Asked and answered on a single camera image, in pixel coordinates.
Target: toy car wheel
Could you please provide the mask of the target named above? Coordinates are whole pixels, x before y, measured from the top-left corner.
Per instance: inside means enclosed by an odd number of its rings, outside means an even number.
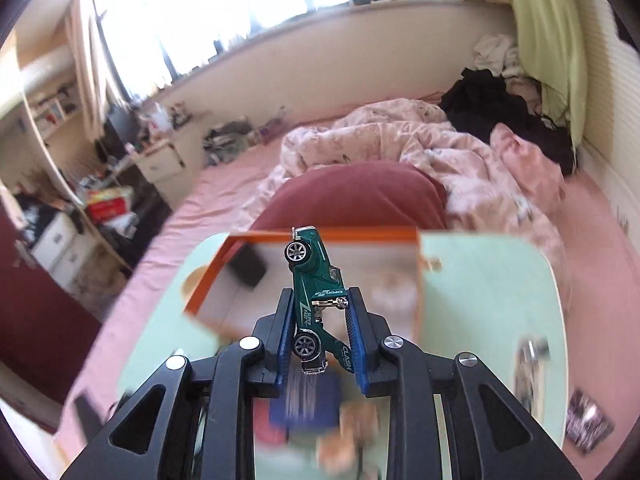
[[[293,338],[293,353],[301,361],[312,361],[320,353],[320,339],[311,332],[298,332]]]
[[[284,257],[290,266],[304,264],[311,257],[311,247],[302,240],[293,240],[284,248]]]

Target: table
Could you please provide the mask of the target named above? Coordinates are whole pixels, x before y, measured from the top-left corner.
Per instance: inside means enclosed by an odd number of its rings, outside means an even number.
[[[226,236],[207,238],[187,257],[123,370],[120,393],[139,387],[178,348],[184,349],[191,360],[216,351],[218,337],[182,314],[180,288],[191,272],[210,262]],[[423,258],[437,259],[442,264],[440,270],[421,272],[421,348],[449,358],[460,351],[471,351],[511,387],[520,339],[546,337],[550,359],[545,364],[542,426],[561,446],[568,402],[566,339],[558,290],[548,261],[526,242],[502,235],[423,232],[420,252]],[[442,412],[438,411],[444,478],[450,478],[446,434]],[[383,412],[381,420],[384,428],[388,413]],[[367,457],[386,468],[386,436],[367,451]],[[255,463],[257,478],[288,476],[270,469],[268,457],[259,453]],[[300,473],[300,468],[290,471],[292,478],[298,478]],[[316,470],[305,470],[305,477],[324,478]]]

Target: green toy car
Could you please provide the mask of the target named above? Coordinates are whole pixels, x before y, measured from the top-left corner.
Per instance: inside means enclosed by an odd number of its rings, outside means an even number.
[[[284,250],[293,273],[296,301],[296,335],[293,353],[302,361],[305,374],[319,374],[326,369],[325,351],[353,373],[351,349],[329,334],[322,325],[322,311],[328,306],[347,308],[347,291],[340,269],[329,262],[324,244],[313,226],[293,229],[293,241]]]

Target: silver wheel rim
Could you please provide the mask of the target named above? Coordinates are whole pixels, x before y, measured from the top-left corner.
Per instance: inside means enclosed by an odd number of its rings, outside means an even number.
[[[296,354],[299,357],[311,357],[316,352],[316,342],[308,335],[301,335],[294,343]]]
[[[287,258],[292,262],[301,262],[306,258],[306,247],[301,242],[292,242],[287,246]]]

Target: maroon cushion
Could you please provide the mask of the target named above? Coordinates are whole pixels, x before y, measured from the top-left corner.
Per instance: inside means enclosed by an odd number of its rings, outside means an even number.
[[[447,193],[400,162],[335,164],[297,176],[277,191],[251,229],[415,226],[446,229]]]

